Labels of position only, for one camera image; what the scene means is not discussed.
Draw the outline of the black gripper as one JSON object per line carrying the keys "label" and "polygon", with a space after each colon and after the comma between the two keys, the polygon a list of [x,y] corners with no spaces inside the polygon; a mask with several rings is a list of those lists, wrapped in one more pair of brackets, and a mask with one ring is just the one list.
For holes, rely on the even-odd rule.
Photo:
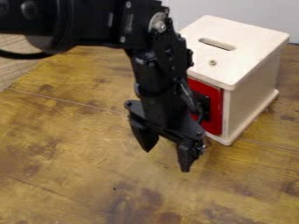
{"label": "black gripper", "polygon": [[139,101],[126,102],[135,139],[146,152],[155,147],[159,137],[178,143],[180,169],[188,172],[204,152],[206,137],[203,127],[191,117],[191,113],[200,112],[194,93],[188,87],[171,87],[163,93],[150,93],[136,87],[135,92]]}

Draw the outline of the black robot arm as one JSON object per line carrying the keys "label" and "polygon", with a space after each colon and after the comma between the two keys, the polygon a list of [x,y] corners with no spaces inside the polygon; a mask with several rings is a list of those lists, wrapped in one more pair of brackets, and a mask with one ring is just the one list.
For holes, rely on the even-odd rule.
{"label": "black robot arm", "polygon": [[39,60],[76,46],[120,48],[131,60],[138,98],[126,102],[135,138],[150,151],[160,137],[176,143],[187,172],[204,151],[204,113],[187,80],[192,50],[160,0],[0,0],[0,34],[25,36],[40,51],[0,57]]}

